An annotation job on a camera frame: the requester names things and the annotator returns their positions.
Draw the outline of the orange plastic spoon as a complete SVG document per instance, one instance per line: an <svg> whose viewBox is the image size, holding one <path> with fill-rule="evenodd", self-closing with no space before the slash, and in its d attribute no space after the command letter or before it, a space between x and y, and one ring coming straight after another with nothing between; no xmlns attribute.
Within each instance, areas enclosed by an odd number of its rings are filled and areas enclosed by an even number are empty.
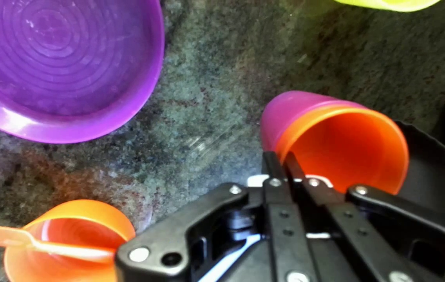
<svg viewBox="0 0 445 282"><path fill-rule="evenodd" d="M111 248L98 248L84 245L71 245L41 241L24 229L0 226L0 247L22 248L52 255L109 264L116 251Z"/></svg>

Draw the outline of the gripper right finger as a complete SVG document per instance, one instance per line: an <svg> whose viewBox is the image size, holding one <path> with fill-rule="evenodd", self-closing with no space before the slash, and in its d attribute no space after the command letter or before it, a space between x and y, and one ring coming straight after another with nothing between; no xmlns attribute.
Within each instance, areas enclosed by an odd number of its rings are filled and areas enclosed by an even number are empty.
<svg viewBox="0 0 445 282"><path fill-rule="evenodd" d="M445 282L445 216L363 184L340 199L312 185L291 153L285 167L301 180L293 188L307 221L330 234L359 282Z"/></svg>

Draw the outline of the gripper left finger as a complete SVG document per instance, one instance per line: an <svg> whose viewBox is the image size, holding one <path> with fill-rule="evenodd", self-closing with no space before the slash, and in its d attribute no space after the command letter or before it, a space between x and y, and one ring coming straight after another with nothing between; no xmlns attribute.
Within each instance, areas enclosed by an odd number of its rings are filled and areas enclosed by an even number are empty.
<svg viewBox="0 0 445 282"><path fill-rule="evenodd" d="M221 184L120 246L118 282L196 282L250 235L217 282L317 282L292 181L274 152L262 160L262 187Z"/></svg>

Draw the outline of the yellow-green plastic bowl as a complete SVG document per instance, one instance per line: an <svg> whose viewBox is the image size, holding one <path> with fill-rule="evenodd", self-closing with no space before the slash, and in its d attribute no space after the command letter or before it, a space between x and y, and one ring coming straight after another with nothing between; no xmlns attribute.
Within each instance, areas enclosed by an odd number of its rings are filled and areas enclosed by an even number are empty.
<svg viewBox="0 0 445 282"><path fill-rule="evenodd" d="M412 12L426 9L441 0L334 0L341 4L387 11Z"/></svg>

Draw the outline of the orange plastic cup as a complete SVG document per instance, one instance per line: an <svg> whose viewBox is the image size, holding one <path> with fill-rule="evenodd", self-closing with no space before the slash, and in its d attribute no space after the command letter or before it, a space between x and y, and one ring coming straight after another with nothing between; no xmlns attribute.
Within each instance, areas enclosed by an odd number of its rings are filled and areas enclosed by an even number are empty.
<svg viewBox="0 0 445 282"><path fill-rule="evenodd" d="M41 241L112 249L136 235L125 214L89 199L59 204L24 230ZM20 248L6 248L4 268L10 282L118 282L113 262L99 264Z"/></svg>
<svg viewBox="0 0 445 282"><path fill-rule="evenodd" d="M278 139L280 162L293 154L305 175L320 175L346 193L365 184L396 195L409 167L409 150L397 124L380 112L320 107L301 115Z"/></svg>

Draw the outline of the pink plastic cup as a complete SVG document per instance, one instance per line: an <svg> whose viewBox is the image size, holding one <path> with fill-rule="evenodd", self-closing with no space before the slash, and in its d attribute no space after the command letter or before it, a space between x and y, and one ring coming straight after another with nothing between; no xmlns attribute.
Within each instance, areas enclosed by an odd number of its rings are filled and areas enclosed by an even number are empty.
<svg viewBox="0 0 445 282"><path fill-rule="evenodd" d="M366 108L361 104L305 91L287 91L273 98L260 118L260 140L263 151L273 151L295 120L319 107L348 106Z"/></svg>

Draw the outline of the black plastic tray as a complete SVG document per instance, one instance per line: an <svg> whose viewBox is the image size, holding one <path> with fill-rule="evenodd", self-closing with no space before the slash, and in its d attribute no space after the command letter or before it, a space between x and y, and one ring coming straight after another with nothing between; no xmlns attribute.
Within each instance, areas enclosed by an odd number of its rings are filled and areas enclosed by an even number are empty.
<svg viewBox="0 0 445 282"><path fill-rule="evenodd" d="M445 220L445 146L414 125L396 120L409 149L409 167L398 196Z"/></svg>

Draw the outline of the purple plastic bowl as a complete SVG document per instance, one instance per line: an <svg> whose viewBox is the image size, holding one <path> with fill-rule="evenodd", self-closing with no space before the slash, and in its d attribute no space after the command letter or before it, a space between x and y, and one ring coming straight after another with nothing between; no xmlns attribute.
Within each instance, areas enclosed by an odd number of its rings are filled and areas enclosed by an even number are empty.
<svg viewBox="0 0 445 282"><path fill-rule="evenodd" d="M160 0L0 0L0 130L41 143L100 138L152 95Z"/></svg>

